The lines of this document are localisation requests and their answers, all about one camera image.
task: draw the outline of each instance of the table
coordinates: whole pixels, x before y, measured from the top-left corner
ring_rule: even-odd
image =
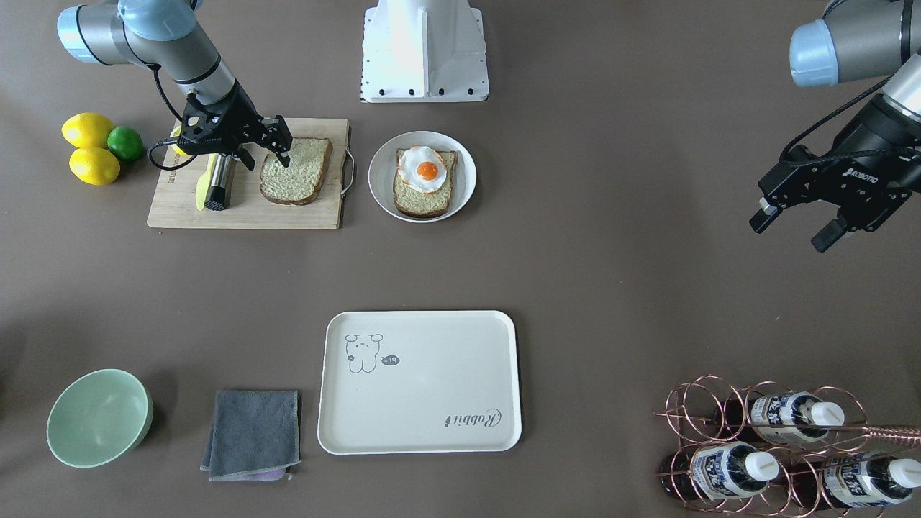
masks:
[[[147,142],[171,121],[146,71],[64,51],[54,21],[71,4],[0,6],[0,514],[687,516],[654,476],[675,440],[653,412],[705,373],[837,384],[874,422],[921,423],[921,203],[828,253],[809,237],[830,206],[748,226],[784,144],[873,82],[790,80],[789,36],[821,0],[477,0],[491,93],[451,105],[359,102],[371,1],[205,2],[201,25],[261,112],[351,121],[361,174],[343,226],[307,231],[150,229],[144,162],[109,186],[77,181],[59,134],[70,115],[103,112]],[[807,144],[823,152],[843,123]],[[380,145],[419,129],[459,140],[479,173],[471,202],[433,225],[388,216],[365,176]],[[326,324],[413,309],[514,320],[512,450],[320,448]],[[66,467],[45,419],[71,381],[108,367],[146,384],[154,426],[117,462]],[[293,480],[198,470],[229,388],[300,391]]]

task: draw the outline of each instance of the green bowl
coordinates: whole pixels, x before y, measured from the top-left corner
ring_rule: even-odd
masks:
[[[130,452],[147,435],[154,405],[132,374],[91,372],[54,402],[46,438],[57,459],[72,467],[96,467]]]

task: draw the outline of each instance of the white plate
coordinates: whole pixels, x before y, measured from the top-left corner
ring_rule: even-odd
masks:
[[[397,149],[412,146],[429,146],[438,151],[458,152],[459,160],[454,168],[454,192],[448,205],[448,212],[437,218],[406,216],[397,210],[393,202],[393,175],[397,172]],[[378,149],[367,169],[367,184],[371,187],[371,194],[374,195],[380,208],[386,210],[391,216],[412,223],[431,223],[450,218],[470,200],[473,188],[476,187],[476,166],[473,164],[473,157],[457,140],[434,131],[412,131],[395,136]]]
[[[340,313],[317,439],[344,455],[505,451],[521,436],[516,351],[498,311]]]

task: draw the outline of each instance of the gray cloth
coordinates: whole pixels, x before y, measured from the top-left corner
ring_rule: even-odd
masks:
[[[217,393],[201,466],[209,480],[277,480],[299,463],[297,391]]]

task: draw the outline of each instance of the cutting board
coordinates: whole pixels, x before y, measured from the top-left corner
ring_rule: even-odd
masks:
[[[233,182],[230,205],[222,211],[198,210],[195,185],[204,173],[208,157],[202,155],[178,171],[161,171],[150,204],[147,225],[155,229],[338,229],[342,219],[343,166],[348,146],[347,119],[285,119],[294,138],[326,137],[332,141],[332,156],[320,195],[305,206],[274,204],[259,192],[259,171],[268,155],[262,147],[248,145],[256,168],[248,171],[231,160]],[[173,166],[188,157],[172,149],[163,163]]]

